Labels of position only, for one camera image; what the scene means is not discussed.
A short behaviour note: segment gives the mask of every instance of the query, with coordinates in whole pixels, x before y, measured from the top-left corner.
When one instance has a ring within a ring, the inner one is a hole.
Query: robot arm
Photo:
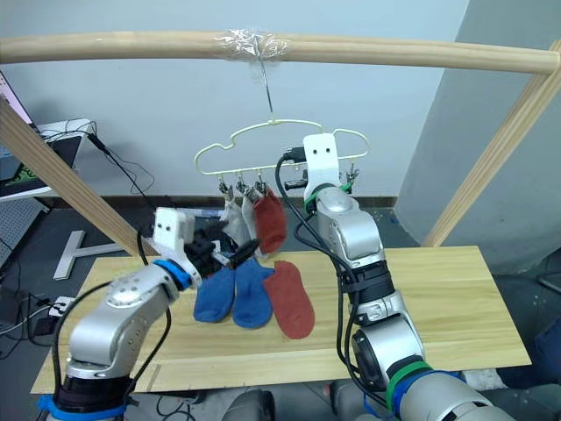
[[[341,188],[334,136],[310,135],[303,143],[305,159],[302,151],[290,155],[307,162],[306,210],[317,215],[320,237],[344,263],[338,270],[359,327],[352,349],[365,390],[386,391],[387,407],[405,421],[512,421],[457,377],[426,364],[423,343],[394,288],[378,227]]]
[[[130,377],[148,330],[177,300],[180,291],[196,288],[222,266],[235,268],[249,258],[253,240],[230,258],[215,251],[211,240],[225,223],[195,231],[195,219],[158,208],[153,247],[160,253],[137,272],[120,276],[100,304],[82,318],[70,337],[66,379],[53,398],[43,398],[50,420],[114,419],[124,412],[134,389]]]

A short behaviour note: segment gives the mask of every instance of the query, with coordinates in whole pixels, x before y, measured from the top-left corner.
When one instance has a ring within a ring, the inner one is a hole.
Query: metal hook
[[[228,186],[226,186],[226,183],[224,182],[224,176],[223,175],[218,176],[218,189],[223,194],[228,193]]]
[[[271,92],[269,91],[269,82],[266,78],[266,71],[265,71],[265,63],[263,62],[263,57],[261,55],[261,51],[259,50],[259,36],[256,35],[253,39],[255,41],[255,51],[257,53],[257,59],[259,60],[259,64],[261,65],[261,73],[263,74],[263,82],[265,82],[265,91],[266,91],[266,99],[269,102],[269,110],[271,111],[271,122],[274,122],[274,113],[273,113],[273,102],[271,101]]]
[[[357,177],[359,176],[359,174],[360,174],[360,170],[354,169],[354,161],[351,161],[351,170],[348,173],[346,173],[347,182],[352,185],[354,181],[357,179]]]
[[[245,184],[244,177],[241,172],[238,174],[238,179],[239,181],[236,183],[236,189],[243,195],[249,186]]]
[[[266,182],[263,181],[260,169],[257,171],[257,176],[259,180],[255,182],[255,189],[263,196],[266,196]]]

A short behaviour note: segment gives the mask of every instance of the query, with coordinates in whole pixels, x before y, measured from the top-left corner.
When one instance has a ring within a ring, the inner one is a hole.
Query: green ring
[[[345,193],[348,193],[348,192],[349,192],[349,189],[350,189],[351,187],[352,187],[352,184],[349,183],[349,182],[346,183],[346,184],[343,185],[343,186],[339,186],[339,188],[340,188],[342,191],[344,191]],[[319,192],[322,191],[322,190],[317,191],[317,192],[314,193],[312,196],[310,196],[310,197],[308,197],[306,200],[304,200],[304,210],[306,211],[306,213],[309,213],[309,212],[308,212],[308,205],[316,200],[317,195],[318,195]]]
[[[410,375],[411,373],[413,373],[414,371],[418,370],[419,368],[428,368],[429,370],[432,370],[432,367],[427,364],[424,361],[416,361],[416,362],[412,362],[411,364],[405,366],[404,368],[400,369],[397,371],[397,373],[395,373],[392,378],[389,381],[389,384],[387,385],[387,389],[386,389],[386,406],[387,408],[393,412],[394,411],[394,405],[392,403],[392,398],[394,396],[394,390],[395,390],[395,386],[397,386],[397,383],[399,383],[401,380],[403,380],[403,378],[407,375]]]

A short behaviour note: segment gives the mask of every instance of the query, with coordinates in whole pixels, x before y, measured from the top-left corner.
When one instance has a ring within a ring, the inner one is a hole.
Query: clear tape
[[[217,41],[224,47],[224,58],[233,61],[277,61],[288,50],[286,39],[249,29],[230,29]]]

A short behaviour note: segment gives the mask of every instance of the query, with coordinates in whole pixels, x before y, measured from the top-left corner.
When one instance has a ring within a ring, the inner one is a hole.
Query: blue ring
[[[170,260],[154,260],[153,264],[164,268],[167,272],[172,274],[177,282],[183,287],[181,291],[189,288],[191,285],[191,277],[184,270],[179,269]]]
[[[126,411],[126,405],[121,405],[116,408],[111,408],[110,410],[98,410],[96,412],[66,412],[65,410],[60,410],[54,404],[51,395],[40,396],[37,401],[37,406],[40,410],[48,410],[53,417],[62,421],[96,421],[97,419],[118,417],[119,415],[123,415]]]
[[[394,404],[395,414],[400,413],[401,399],[407,393],[407,391],[409,390],[411,385],[415,381],[419,380],[421,377],[424,377],[425,375],[433,375],[434,373],[443,373],[445,375],[450,375],[452,377],[456,377],[457,379],[459,379],[458,375],[456,375],[454,373],[451,373],[449,371],[431,370],[431,371],[425,371],[424,373],[420,373],[418,375],[412,375],[411,377],[408,377],[407,379],[402,380],[401,382],[399,382],[395,385],[394,395],[392,396],[392,403]]]

